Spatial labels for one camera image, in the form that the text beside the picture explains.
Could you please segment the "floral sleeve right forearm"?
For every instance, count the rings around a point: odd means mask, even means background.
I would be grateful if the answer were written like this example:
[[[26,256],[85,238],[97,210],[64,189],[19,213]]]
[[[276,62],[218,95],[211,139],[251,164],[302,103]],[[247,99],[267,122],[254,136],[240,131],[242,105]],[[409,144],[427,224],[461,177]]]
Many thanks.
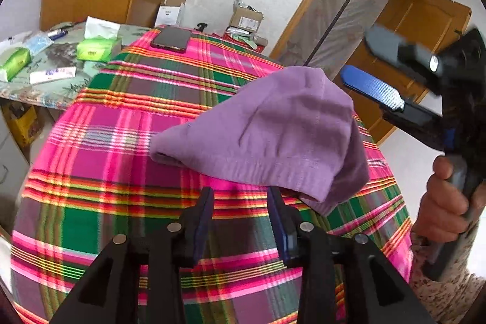
[[[468,270],[467,264],[471,254],[479,225],[471,230],[471,235],[450,268],[443,281],[432,281],[422,272],[422,266],[428,256],[425,238],[411,233],[411,266],[409,285],[422,302],[431,317],[439,323],[460,323],[479,292],[485,285],[485,278]]]

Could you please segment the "person's right hand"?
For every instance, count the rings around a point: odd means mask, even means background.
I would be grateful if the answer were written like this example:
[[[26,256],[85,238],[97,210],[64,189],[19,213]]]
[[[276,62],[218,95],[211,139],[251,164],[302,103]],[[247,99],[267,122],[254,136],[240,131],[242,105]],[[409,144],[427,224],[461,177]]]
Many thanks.
[[[485,183],[476,188],[469,201],[448,182],[452,173],[452,163],[444,155],[436,157],[413,225],[413,232],[429,242],[455,241],[479,220],[485,208]]]

